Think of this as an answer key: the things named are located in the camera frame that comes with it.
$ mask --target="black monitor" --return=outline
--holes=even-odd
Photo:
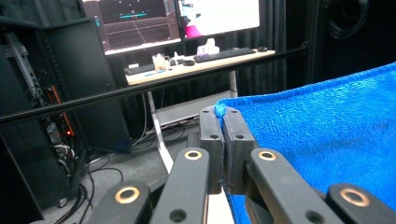
[[[105,54],[180,41],[173,0],[82,0],[94,17]]]
[[[177,0],[185,38],[260,26],[259,0]]]

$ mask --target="desk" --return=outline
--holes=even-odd
[[[214,68],[219,68],[223,65],[227,64],[238,64],[242,62],[246,62],[252,59],[260,59],[264,58],[269,55],[275,54],[274,50],[268,50],[266,52],[256,52],[254,54],[242,55],[237,57],[232,57],[228,59],[220,59],[215,60],[207,63],[196,63],[194,66],[183,66],[177,65],[173,66],[172,70],[165,71],[162,73],[155,73],[154,71],[136,74],[133,76],[126,76],[128,81],[128,85],[138,85],[147,83],[154,80],[165,79],[169,77],[187,75],[188,73],[193,73],[197,71],[203,70],[210,70]],[[185,119],[187,117],[192,117],[194,115],[198,115],[199,111],[207,106],[213,105],[217,100],[221,98],[227,97],[237,97],[238,92],[236,88],[236,78],[235,78],[235,71],[230,72],[230,90],[226,92],[222,92],[219,94],[215,94],[212,96],[204,97],[201,99],[193,100],[187,103],[179,104],[179,105],[172,105],[170,107],[162,108],[157,110],[154,105],[154,101],[152,98],[151,91],[147,92],[148,95],[148,102],[150,106],[151,116],[154,123],[155,132],[158,138],[158,150],[161,154],[163,159],[163,163],[168,171],[168,174],[171,172],[173,166],[173,160],[166,149],[165,143],[163,141],[163,134],[161,132],[161,126],[171,121],[177,121],[181,119]],[[169,119],[172,116],[177,115],[177,118]]]

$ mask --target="blue cloth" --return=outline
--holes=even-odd
[[[396,210],[396,63],[275,94],[224,99],[261,147],[282,153],[306,182],[327,192],[351,183]],[[236,223],[244,198],[230,197]]]

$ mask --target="gold ring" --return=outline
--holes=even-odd
[[[274,161],[276,160],[276,154],[270,152],[270,151],[261,151],[259,152],[259,157],[262,158],[262,160],[265,161]]]
[[[202,157],[202,153],[200,151],[191,150],[186,152],[184,156],[187,158],[187,160],[196,161]]]
[[[122,197],[121,194],[125,191],[130,190],[132,192],[132,195],[129,197]],[[123,189],[120,189],[119,192],[116,193],[116,201],[118,203],[132,203],[134,202],[134,200],[137,199],[137,197],[139,197],[139,189],[135,188],[135,187],[126,187]]]
[[[348,193],[356,194],[361,199],[360,200],[353,199],[348,195]],[[340,194],[341,197],[343,197],[343,199],[345,199],[349,203],[355,204],[356,206],[367,207],[368,205],[370,205],[370,200],[367,198],[367,196],[355,189],[342,189],[340,191]]]

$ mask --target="computer mouse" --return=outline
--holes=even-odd
[[[193,61],[193,60],[186,60],[186,61],[184,61],[183,65],[184,65],[184,66],[193,66],[193,65],[195,65],[195,61]]]
[[[266,52],[268,50],[267,47],[259,47],[257,48],[257,52]]]

